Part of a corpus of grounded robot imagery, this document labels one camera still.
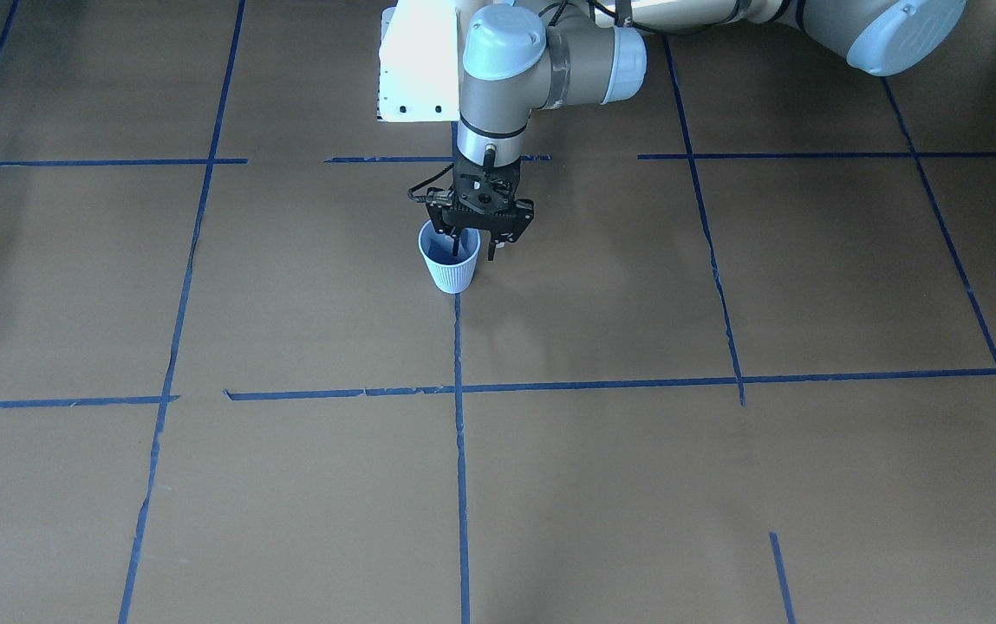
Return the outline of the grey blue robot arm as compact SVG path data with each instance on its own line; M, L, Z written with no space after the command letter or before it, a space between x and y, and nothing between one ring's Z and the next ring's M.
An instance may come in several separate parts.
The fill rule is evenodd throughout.
M962 1L497 1L478 8L459 56L459 119L449 188L425 182L419 202L453 257L467 231L489 251L513 244L534 218L517 198L523 137L536 110L632 98L647 75L645 33L780 23L866 74L900 74L956 28Z

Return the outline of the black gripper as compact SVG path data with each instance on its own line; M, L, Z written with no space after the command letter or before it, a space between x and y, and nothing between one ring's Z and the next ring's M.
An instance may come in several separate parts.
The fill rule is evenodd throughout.
M518 198L520 159L486 167L455 155L453 162L426 181L427 217L438 233L451 236L451 257L459 261L463 231L489 233L487 261L501 244L520 240L534 220L534 204Z

